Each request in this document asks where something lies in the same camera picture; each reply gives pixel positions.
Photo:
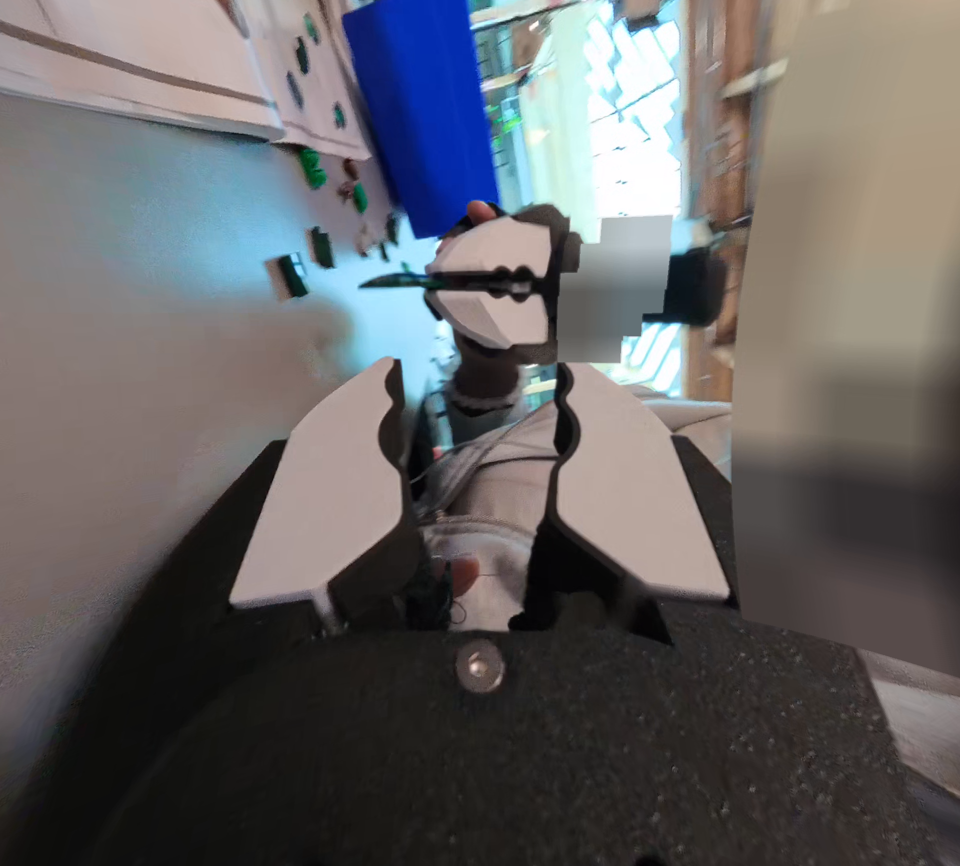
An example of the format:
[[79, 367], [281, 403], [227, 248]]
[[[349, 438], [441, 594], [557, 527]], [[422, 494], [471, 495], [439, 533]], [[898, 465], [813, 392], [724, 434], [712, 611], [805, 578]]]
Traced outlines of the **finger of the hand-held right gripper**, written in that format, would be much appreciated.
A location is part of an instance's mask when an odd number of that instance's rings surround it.
[[509, 216], [484, 222], [444, 240], [430, 263], [430, 274], [547, 275], [553, 243], [549, 228]]
[[536, 284], [426, 282], [426, 302], [451, 330], [480, 347], [510, 350], [551, 339], [548, 298]]

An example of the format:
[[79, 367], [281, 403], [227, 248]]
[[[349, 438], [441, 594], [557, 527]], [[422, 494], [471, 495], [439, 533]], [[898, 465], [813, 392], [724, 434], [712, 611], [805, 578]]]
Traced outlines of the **large dark green toy brick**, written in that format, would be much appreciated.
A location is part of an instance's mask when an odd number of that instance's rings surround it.
[[265, 260], [264, 267], [278, 301], [285, 303], [310, 295], [305, 261], [300, 253]]

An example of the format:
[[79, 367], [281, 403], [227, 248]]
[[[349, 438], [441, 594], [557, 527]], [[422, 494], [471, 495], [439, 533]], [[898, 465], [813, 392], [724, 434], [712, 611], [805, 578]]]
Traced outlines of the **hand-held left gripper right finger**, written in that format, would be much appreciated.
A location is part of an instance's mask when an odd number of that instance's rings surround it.
[[729, 600], [674, 440], [651, 401], [586, 363], [559, 364], [549, 517], [643, 596]]

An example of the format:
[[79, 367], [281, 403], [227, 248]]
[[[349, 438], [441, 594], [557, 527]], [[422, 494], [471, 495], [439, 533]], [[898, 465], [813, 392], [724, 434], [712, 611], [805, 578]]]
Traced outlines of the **person's right hand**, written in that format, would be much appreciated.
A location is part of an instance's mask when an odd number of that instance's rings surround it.
[[452, 375], [455, 390], [472, 401], [492, 401], [514, 393], [521, 381], [521, 367], [507, 353], [481, 347], [453, 330], [459, 364]]

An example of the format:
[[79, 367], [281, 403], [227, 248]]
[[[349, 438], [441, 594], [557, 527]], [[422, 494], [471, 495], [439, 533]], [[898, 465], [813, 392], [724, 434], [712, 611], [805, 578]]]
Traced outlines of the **person's grey hoodie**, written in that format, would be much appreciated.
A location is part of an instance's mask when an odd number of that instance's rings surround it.
[[[730, 480], [730, 404], [628, 389], [653, 402], [676, 435], [676, 449], [679, 440], [693, 452], [695, 464], [704, 459], [707, 480]], [[461, 555], [473, 555], [481, 565], [473, 587], [453, 597], [451, 630], [548, 629], [570, 597], [593, 594], [608, 610], [626, 608], [628, 627], [642, 632], [641, 607], [650, 596], [622, 581], [550, 520], [556, 432], [556, 404], [544, 404], [509, 427], [453, 449], [427, 473], [421, 514], [439, 571]]]

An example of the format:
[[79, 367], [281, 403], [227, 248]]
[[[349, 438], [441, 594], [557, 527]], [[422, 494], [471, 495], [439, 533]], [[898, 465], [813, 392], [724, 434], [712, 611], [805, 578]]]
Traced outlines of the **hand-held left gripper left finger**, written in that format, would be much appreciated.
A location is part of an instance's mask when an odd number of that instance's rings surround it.
[[419, 568], [402, 363], [379, 359], [292, 430], [229, 603], [391, 609]]

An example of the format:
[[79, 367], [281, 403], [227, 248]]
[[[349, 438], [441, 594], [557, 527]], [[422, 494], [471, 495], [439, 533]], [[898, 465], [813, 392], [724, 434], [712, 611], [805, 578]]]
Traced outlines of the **blue plastic bin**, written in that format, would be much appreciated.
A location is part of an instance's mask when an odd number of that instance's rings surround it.
[[468, 0], [375, 0], [343, 32], [379, 158], [417, 239], [499, 203]]

